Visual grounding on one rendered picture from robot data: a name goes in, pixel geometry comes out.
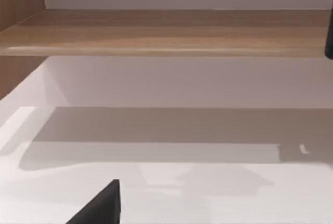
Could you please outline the dark bottle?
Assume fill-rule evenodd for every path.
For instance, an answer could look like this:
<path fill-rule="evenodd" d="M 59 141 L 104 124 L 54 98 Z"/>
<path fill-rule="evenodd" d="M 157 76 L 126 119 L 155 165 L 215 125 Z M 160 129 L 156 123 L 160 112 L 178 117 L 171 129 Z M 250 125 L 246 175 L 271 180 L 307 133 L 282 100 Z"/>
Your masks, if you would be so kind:
<path fill-rule="evenodd" d="M 328 31 L 325 41 L 325 48 L 324 48 L 325 57 L 330 60 L 333 60 L 333 4 L 330 11 L 330 18 L 328 24 Z"/>

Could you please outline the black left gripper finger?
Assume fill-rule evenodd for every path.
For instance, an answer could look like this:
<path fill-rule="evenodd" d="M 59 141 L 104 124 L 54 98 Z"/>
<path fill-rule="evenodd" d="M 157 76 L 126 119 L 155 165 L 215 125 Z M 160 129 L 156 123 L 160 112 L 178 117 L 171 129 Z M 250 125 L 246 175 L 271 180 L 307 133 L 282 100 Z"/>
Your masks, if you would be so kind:
<path fill-rule="evenodd" d="M 115 179 L 103 188 L 66 224 L 120 224 L 120 181 Z"/>

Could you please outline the wooden open shelf unit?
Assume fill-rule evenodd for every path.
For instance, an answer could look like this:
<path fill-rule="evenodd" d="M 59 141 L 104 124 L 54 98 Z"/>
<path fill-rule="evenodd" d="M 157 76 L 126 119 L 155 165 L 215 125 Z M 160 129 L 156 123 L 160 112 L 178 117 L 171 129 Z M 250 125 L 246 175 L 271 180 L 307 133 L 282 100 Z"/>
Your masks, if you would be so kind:
<path fill-rule="evenodd" d="M 325 56 L 330 11 L 48 9 L 45 0 L 0 0 L 0 100 L 49 56 Z"/>

